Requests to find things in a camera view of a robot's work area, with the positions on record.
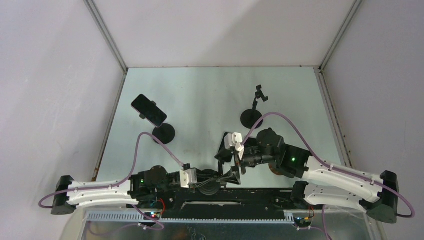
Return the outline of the teal blue phone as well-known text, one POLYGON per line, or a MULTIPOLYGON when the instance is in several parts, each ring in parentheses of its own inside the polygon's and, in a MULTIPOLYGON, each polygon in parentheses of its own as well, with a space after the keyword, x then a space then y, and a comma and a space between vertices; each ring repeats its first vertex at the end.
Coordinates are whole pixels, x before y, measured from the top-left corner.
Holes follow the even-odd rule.
POLYGON ((221 142, 221 148, 226 148, 228 150, 235 148, 238 143, 238 136, 236 133, 225 133, 221 142))

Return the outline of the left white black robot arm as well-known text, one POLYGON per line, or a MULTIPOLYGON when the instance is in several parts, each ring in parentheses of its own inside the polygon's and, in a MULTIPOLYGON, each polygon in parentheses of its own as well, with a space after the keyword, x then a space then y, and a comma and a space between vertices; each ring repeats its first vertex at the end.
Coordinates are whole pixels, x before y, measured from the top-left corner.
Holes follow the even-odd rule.
POLYGON ((199 189, 207 184, 220 185, 223 174, 190 168, 167 172, 156 165, 131 175, 126 180, 78 182, 70 175, 61 176, 55 190, 51 215, 70 215, 78 208, 107 205, 143 205, 153 208, 163 193, 179 189, 199 189))

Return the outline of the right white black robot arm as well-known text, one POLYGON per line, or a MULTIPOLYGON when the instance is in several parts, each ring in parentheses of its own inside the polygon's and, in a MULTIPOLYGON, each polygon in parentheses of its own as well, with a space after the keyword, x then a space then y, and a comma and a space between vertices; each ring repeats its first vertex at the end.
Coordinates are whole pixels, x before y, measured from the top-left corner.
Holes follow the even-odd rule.
POLYGON ((220 163, 235 160, 242 174, 246 168, 268 165, 277 176, 297 178, 290 196, 295 208, 331 205, 356 209, 382 223, 397 222, 396 173, 372 174, 318 160, 309 150, 286 144, 271 128, 242 141, 240 133, 225 133, 215 159, 220 163))

